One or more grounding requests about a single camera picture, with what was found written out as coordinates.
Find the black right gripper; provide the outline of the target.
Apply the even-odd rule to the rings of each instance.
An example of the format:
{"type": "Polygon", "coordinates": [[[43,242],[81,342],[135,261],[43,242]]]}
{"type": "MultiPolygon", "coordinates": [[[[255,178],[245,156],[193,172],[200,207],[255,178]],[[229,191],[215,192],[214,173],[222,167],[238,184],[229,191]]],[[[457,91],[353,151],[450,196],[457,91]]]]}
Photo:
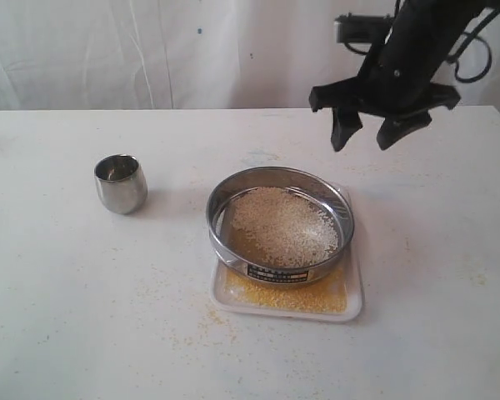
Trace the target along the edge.
{"type": "Polygon", "coordinates": [[[370,48],[356,76],[312,88],[310,108],[332,108],[335,152],[363,128],[358,112],[404,117],[383,121],[377,144],[387,150],[432,122],[424,111],[458,104],[455,87],[432,80],[461,34],[457,16],[458,8],[449,1],[406,1],[387,35],[367,43],[370,48]]]}

